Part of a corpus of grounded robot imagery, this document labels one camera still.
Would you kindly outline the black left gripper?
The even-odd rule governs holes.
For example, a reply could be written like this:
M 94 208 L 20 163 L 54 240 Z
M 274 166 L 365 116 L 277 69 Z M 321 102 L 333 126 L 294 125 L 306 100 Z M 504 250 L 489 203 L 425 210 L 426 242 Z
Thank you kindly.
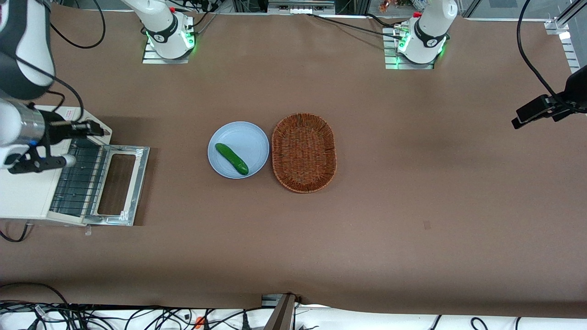
M 561 121 L 572 114 L 585 114 L 587 108 L 587 67 L 581 67 L 566 80 L 562 92 L 552 96 L 554 107 L 549 115 L 551 105 L 547 95 L 540 95 L 516 110 L 516 117 L 511 120 L 514 129 L 539 119 L 550 117 Z

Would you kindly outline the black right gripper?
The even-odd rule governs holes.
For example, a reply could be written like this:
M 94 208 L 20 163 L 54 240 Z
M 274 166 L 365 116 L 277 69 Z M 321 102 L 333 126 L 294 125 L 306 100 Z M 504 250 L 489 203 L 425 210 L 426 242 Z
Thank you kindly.
M 44 120 L 44 143 L 60 143 L 71 138 L 105 135 L 99 123 L 95 121 L 52 121 Z

